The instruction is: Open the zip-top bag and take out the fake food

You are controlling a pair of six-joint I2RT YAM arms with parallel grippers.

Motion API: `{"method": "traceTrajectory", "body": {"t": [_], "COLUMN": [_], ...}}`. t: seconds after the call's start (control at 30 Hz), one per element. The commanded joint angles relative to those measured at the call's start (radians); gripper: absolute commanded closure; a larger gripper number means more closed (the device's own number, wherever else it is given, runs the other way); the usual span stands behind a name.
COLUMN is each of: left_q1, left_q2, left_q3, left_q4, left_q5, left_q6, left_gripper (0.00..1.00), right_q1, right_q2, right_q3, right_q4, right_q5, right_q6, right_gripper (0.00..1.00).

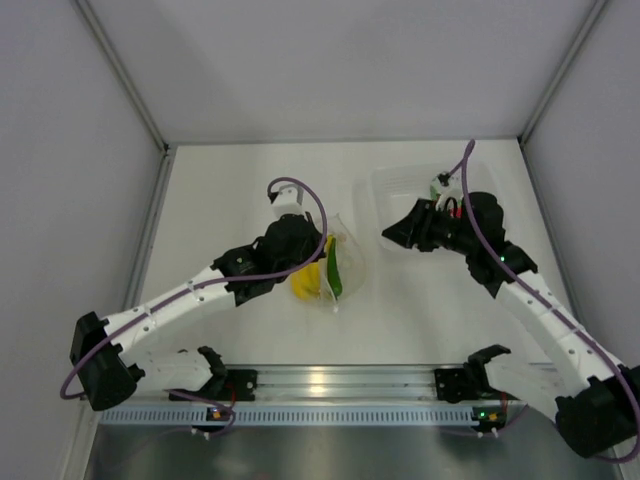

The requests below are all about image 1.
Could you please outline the yellow fake banana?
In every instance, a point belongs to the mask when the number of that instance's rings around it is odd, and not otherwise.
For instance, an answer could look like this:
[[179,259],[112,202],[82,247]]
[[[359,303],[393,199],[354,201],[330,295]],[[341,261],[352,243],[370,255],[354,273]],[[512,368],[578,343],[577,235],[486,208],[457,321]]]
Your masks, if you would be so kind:
[[315,301],[320,298],[321,282],[317,263],[311,263],[290,276],[294,295],[303,301]]

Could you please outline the red fake dragon fruit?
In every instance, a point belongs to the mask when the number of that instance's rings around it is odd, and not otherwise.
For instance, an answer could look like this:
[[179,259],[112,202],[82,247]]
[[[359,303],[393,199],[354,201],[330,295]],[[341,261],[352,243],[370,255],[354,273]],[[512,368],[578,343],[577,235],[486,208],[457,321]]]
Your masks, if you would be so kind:
[[457,219],[461,217],[462,212],[463,212],[463,208],[461,206],[453,207],[449,210],[451,217],[457,218]]

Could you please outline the green fake chili pepper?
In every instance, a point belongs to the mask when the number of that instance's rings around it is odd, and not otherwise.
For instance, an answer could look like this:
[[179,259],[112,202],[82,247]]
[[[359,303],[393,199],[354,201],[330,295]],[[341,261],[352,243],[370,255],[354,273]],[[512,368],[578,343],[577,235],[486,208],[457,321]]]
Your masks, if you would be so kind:
[[333,236],[327,239],[326,275],[331,292],[334,298],[338,299],[343,293],[343,284],[337,261],[337,241]]

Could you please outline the clear zip top bag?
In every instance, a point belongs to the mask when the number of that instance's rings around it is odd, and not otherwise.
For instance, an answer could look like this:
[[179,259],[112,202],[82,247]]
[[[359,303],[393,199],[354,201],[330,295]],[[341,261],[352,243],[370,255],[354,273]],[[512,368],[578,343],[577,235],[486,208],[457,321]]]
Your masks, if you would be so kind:
[[313,262],[318,264],[320,271],[320,298],[315,301],[300,300],[292,291],[290,277],[289,285],[293,296],[298,301],[314,308],[337,314],[340,307],[364,285],[366,280],[366,259],[355,236],[343,223],[339,215],[329,217],[327,219],[327,227],[327,239],[329,236],[333,236],[337,241],[337,261],[343,284],[342,295],[335,299],[329,287],[326,275],[327,244],[324,247],[325,257]]

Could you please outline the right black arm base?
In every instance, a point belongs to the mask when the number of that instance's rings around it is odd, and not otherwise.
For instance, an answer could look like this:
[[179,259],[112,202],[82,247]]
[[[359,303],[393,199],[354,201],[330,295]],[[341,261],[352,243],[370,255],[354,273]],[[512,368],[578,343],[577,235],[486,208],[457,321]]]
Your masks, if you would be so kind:
[[448,403],[492,399],[492,389],[480,373],[472,368],[438,368],[434,370],[437,398]]

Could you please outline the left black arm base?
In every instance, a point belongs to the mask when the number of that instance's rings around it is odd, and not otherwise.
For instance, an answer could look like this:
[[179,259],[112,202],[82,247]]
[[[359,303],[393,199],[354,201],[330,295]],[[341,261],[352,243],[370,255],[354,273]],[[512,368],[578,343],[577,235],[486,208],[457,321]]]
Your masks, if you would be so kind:
[[214,374],[199,390],[180,390],[180,393],[217,402],[252,402],[255,400],[257,380],[257,370],[231,368],[225,375]]

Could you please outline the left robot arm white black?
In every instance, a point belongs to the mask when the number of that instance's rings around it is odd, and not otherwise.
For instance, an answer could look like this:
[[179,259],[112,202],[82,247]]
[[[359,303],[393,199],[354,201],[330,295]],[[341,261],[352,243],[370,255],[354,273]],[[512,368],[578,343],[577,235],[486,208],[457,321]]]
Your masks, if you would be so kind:
[[116,407],[136,393],[216,399],[228,382],[220,354],[208,346],[167,353],[162,342],[271,292],[323,257],[327,235],[327,224],[315,225],[307,214],[284,214],[253,243],[227,251],[150,302],[104,318],[83,315],[70,349],[70,376],[80,381],[82,396],[95,411]]

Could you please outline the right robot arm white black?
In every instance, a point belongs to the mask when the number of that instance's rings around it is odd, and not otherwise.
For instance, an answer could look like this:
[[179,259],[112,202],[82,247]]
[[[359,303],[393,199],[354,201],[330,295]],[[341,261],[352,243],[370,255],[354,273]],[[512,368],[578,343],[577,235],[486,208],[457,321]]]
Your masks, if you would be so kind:
[[492,345],[464,364],[468,388],[480,397],[507,393],[553,422],[583,458],[639,437],[639,370],[605,351],[561,305],[535,262],[505,237],[494,195],[465,200],[419,198],[382,231],[405,248],[461,254],[471,277],[518,320],[555,367],[545,372]]

